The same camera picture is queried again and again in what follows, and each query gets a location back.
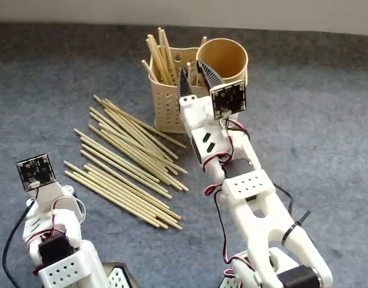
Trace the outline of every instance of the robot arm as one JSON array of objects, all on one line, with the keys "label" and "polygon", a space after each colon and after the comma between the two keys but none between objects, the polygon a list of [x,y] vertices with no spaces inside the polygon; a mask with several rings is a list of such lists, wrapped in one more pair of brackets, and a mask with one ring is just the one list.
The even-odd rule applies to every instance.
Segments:
[{"label": "robot arm", "polygon": [[[205,80],[219,77],[210,67],[203,69],[206,67],[204,63],[198,66],[201,66],[199,71]],[[241,104],[245,101],[244,82],[209,85],[211,95],[197,99],[191,94],[185,77],[185,71],[181,69],[179,82],[181,87],[185,87],[179,99],[182,122],[199,164],[212,176],[215,184],[222,185],[222,199],[247,243],[247,255],[255,269],[246,277],[242,273],[248,270],[247,266],[242,268],[241,263],[233,260],[232,267],[244,287],[251,287],[252,283],[264,288],[330,287],[333,278],[329,267],[304,229],[295,224],[283,206],[248,135],[241,131],[228,131],[220,123],[220,119],[229,119],[245,109],[245,103]],[[227,155],[230,161],[215,155]],[[256,210],[261,210],[265,217],[255,216]],[[273,267],[268,245],[272,240],[291,250],[303,265],[295,266],[288,256],[282,256]],[[287,267],[287,270],[279,269],[280,266]]]},{"label": "robot arm", "polygon": [[137,287],[123,263],[104,267],[93,244],[82,239],[85,205],[73,187],[56,181],[46,154],[23,160],[17,168],[25,191],[35,197],[27,202],[23,240],[44,288]]}]

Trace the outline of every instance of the gray carpet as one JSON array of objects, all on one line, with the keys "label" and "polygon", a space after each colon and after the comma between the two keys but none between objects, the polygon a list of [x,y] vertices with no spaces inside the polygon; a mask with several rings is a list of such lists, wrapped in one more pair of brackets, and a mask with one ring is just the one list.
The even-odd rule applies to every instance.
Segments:
[{"label": "gray carpet", "polygon": [[[140,287],[214,288],[226,268],[211,183],[188,148],[170,145],[190,173],[190,192],[170,205],[182,231],[155,230],[64,174],[83,165],[72,128],[87,131],[93,93],[152,124],[145,37],[154,27],[0,24],[0,287],[2,249],[24,209],[15,162],[47,152],[58,180],[72,184],[88,209],[83,236],[102,261],[125,261]],[[296,198],[304,223],[332,269],[334,287],[368,287],[368,37],[315,32],[167,28],[171,45],[196,46],[203,35],[246,47],[249,109],[240,120],[271,179]],[[184,136],[178,137],[188,143]],[[229,254],[244,249],[226,207]],[[16,235],[9,267],[22,287],[40,287]]]}]

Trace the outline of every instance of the perforated plate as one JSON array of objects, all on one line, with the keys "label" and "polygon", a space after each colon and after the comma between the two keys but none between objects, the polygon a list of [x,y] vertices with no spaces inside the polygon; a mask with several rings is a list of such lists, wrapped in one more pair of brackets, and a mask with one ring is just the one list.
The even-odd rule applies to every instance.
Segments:
[{"label": "perforated plate", "polygon": [[239,288],[239,283],[236,278],[224,278],[218,288]]},{"label": "perforated plate", "polygon": [[121,268],[114,268],[109,277],[109,288],[131,288],[124,271]]},{"label": "perforated plate", "polygon": [[265,171],[260,169],[226,179],[223,190],[234,199],[241,200],[276,189]]},{"label": "perforated plate", "polygon": [[50,265],[38,273],[45,288],[64,288],[88,276],[91,271],[83,251]]}]

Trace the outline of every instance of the mounting hole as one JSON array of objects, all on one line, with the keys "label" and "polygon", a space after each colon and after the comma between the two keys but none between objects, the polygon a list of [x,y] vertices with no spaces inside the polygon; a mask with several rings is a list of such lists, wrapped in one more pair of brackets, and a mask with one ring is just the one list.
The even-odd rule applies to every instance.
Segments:
[{"label": "mounting hole", "polygon": [[174,57],[174,61],[181,62],[181,55],[177,54],[176,57]]}]

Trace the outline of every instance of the black wire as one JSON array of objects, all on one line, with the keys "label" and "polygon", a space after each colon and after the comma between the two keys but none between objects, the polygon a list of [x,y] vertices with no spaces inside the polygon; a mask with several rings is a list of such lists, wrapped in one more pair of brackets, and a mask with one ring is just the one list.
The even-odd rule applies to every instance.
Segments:
[{"label": "black wire", "polygon": [[240,129],[240,128],[231,128],[231,127],[228,127],[228,130],[244,132],[248,136],[248,139],[250,141],[250,134],[249,134],[248,130],[246,130],[246,129]]},{"label": "black wire", "polygon": [[30,203],[30,205],[28,207],[26,207],[26,209],[24,210],[24,212],[21,215],[20,219],[18,220],[16,225],[13,227],[13,229],[10,232],[10,235],[9,235],[7,241],[6,241],[4,252],[2,254],[2,267],[3,267],[3,269],[6,273],[6,276],[9,278],[9,280],[11,281],[11,283],[13,284],[13,286],[15,288],[21,288],[21,286],[18,285],[17,280],[10,273],[10,271],[9,271],[7,265],[6,265],[6,259],[7,259],[7,256],[8,256],[8,251],[9,251],[11,240],[13,239],[13,236],[16,233],[17,229],[20,227],[22,221],[25,219],[26,215],[29,213],[30,209],[33,207],[34,202],[35,202],[35,200],[33,199],[32,203]]},{"label": "black wire", "polygon": [[289,205],[288,205],[288,213],[292,216],[292,210],[293,210],[293,203],[294,203],[294,198],[293,196],[288,192],[286,191],[285,189],[281,188],[280,186],[278,186],[276,183],[273,183],[273,185],[279,189],[282,193],[284,193],[285,195],[287,195],[290,199],[289,201]]}]

